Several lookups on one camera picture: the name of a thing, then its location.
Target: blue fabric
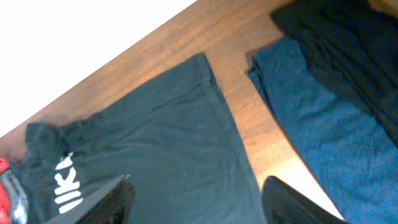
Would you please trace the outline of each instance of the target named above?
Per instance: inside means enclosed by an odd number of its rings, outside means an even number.
[[[398,150],[383,127],[318,83],[294,39],[253,60],[254,85],[344,218],[396,223]]]

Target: red fabric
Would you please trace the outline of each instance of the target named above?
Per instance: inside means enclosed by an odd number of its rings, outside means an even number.
[[[4,172],[10,164],[7,160],[0,158],[0,174]],[[8,195],[6,189],[0,183],[0,224],[8,224],[9,223],[9,214],[10,214],[10,201],[8,199]]]

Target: wooden surface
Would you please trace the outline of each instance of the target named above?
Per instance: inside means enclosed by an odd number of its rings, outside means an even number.
[[[205,52],[259,186],[268,175],[276,175],[339,216],[246,75],[252,53],[283,36],[269,14],[288,1],[199,0],[2,137],[0,156],[23,157],[27,123],[61,125],[87,118],[150,78]]]

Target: white surface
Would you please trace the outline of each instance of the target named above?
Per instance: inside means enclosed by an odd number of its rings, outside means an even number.
[[[0,1],[0,136],[193,2]]]

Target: folded garment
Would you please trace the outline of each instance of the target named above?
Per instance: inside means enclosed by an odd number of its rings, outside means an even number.
[[[398,144],[398,20],[367,0],[301,0],[271,14],[311,74],[370,113]]]
[[[258,52],[249,72],[294,148],[350,223],[398,220],[398,149],[370,115],[307,69],[285,37]]]
[[[241,138],[204,54],[84,121],[26,131],[12,171],[29,223],[76,207],[121,174],[136,191],[128,223],[265,223]]]

